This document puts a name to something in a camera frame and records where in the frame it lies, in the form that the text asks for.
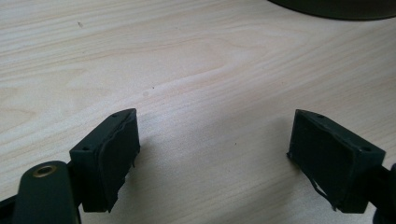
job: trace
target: dark round object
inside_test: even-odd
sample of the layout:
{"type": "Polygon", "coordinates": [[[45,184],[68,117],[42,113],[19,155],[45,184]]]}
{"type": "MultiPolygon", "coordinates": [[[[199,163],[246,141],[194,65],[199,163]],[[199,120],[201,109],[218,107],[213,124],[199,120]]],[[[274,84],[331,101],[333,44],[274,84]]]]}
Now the dark round object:
{"type": "Polygon", "coordinates": [[[345,21],[375,21],[396,17],[396,0],[270,0],[306,14],[345,21]]]}

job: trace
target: hole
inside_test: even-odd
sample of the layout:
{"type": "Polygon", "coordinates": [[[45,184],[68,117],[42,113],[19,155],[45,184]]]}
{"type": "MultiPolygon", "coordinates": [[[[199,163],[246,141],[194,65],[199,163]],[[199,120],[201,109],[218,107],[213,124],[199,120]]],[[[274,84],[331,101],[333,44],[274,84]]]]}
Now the hole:
{"type": "Polygon", "coordinates": [[[56,170],[56,166],[54,166],[54,165],[42,166],[33,172],[33,176],[38,177],[38,178],[44,177],[44,176],[54,173],[55,170],[56,170]]]}
{"type": "Polygon", "coordinates": [[[40,169],[37,171],[37,173],[40,174],[40,175],[44,175],[44,174],[47,174],[47,173],[49,173],[49,172],[51,172],[51,171],[52,171],[52,167],[46,166],[46,167],[40,168],[40,169]]]}
{"type": "Polygon", "coordinates": [[[371,151],[371,149],[369,147],[361,147],[361,150],[363,150],[363,151],[371,151]]]}

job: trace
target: wooden table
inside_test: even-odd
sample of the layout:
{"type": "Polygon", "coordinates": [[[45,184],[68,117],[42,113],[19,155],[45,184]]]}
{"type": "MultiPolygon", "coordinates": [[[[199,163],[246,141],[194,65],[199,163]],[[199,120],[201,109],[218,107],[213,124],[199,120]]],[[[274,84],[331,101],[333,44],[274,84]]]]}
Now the wooden table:
{"type": "Polygon", "coordinates": [[[113,112],[141,153],[111,214],[83,223],[372,223],[333,212],[290,161],[294,110],[396,162],[396,20],[263,0],[0,2],[0,199],[113,112]]]}

